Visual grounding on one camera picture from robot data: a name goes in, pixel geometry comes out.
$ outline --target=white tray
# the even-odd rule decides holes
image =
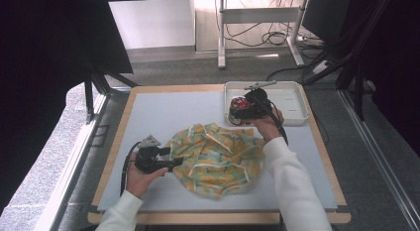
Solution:
[[[250,92],[244,88],[266,81],[230,81],[225,84],[225,118],[229,122],[231,100]],[[309,118],[308,108],[303,99],[302,86],[294,81],[278,81],[276,84],[264,86],[268,99],[281,110],[283,126],[300,126]]]

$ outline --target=table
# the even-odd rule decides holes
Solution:
[[[98,188],[96,190],[93,206],[98,206],[104,189],[108,183],[111,171],[114,167],[118,151],[122,146],[123,136],[128,126],[128,121],[133,109],[133,104],[136,96],[139,93],[169,93],[169,92],[195,92],[195,91],[219,91],[223,92],[223,84],[207,84],[207,85],[172,85],[172,86],[141,86],[133,88],[128,99],[123,117],[120,122],[114,143],[112,145],[107,163]],[[328,180],[334,191],[334,196],[338,204],[338,209],[328,210],[328,217],[331,223],[347,223],[351,219],[351,214],[347,210],[347,203],[341,191],[331,161],[328,157],[325,146],[322,142],[321,135],[312,116],[309,117],[308,123],[314,135],[316,146],[320,153],[322,163],[325,167]],[[277,224],[279,222],[279,212],[273,210],[267,211],[252,211],[245,210],[241,212],[229,212],[229,215],[224,215],[226,212],[209,211],[209,212],[176,212],[176,211],[162,211],[162,212],[142,212],[138,214],[138,222],[141,224]],[[99,223],[102,218],[101,213],[90,212],[88,220],[91,223]]]

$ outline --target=person's left hand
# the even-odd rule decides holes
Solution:
[[[137,154],[138,152],[132,152],[130,155],[130,162],[127,169],[126,189],[135,197],[140,198],[144,193],[146,193],[146,190],[148,190],[149,185],[154,179],[167,173],[167,168],[157,170],[156,172],[150,174],[142,173],[134,165]]]

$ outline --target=yellow patterned cloth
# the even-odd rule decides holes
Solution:
[[[176,133],[166,145],[171,160],[184,158],[173,172],[191,191],[220,197],[253,183],[263,169],[264,140],[253,129],[228,130],[196,124]]]

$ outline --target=white sleeve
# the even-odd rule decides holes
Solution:
[[[132,193],[124,190],[118,202],[108,208],[102,217],[97,231],[105,230],[135,230],[137,224],[137,212],[143,201],[135,197]]]
[[[287,230],[332,230],[307,169],[297,154],[288,149],[284,139],[269,141],[263,152]]]

